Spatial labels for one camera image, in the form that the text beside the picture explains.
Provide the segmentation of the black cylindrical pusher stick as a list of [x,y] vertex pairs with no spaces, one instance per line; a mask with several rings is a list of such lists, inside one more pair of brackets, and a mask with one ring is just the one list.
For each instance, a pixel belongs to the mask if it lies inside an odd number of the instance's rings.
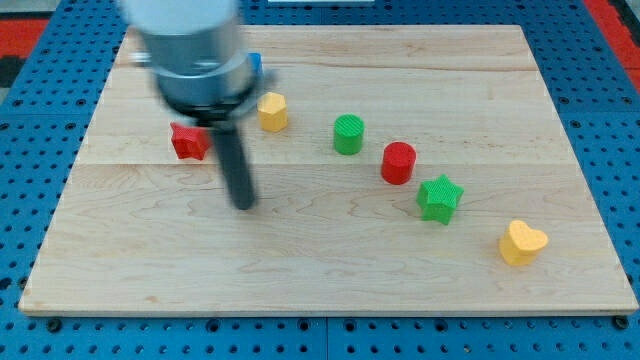
[[255,188],[238,128],[214,128],[211,137],[232,204],[239,210],[252,208]]

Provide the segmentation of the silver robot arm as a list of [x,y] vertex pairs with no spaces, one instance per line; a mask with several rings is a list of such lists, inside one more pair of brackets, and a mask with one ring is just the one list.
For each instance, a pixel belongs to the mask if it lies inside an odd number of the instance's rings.
[[238,122],[265,85],[245,45],[235,0],[121,0],[126,23],[139,33],[159,94],[175,112],[209,132],[232,204],[256,203]]

